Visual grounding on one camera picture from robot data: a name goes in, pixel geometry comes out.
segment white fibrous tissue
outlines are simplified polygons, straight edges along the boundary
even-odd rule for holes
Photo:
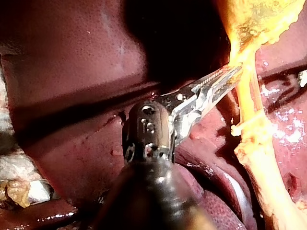
[[[0,208],[5,203],[28,207],[48,200],[50,186],[14,138],[5,81],[0,69]]]

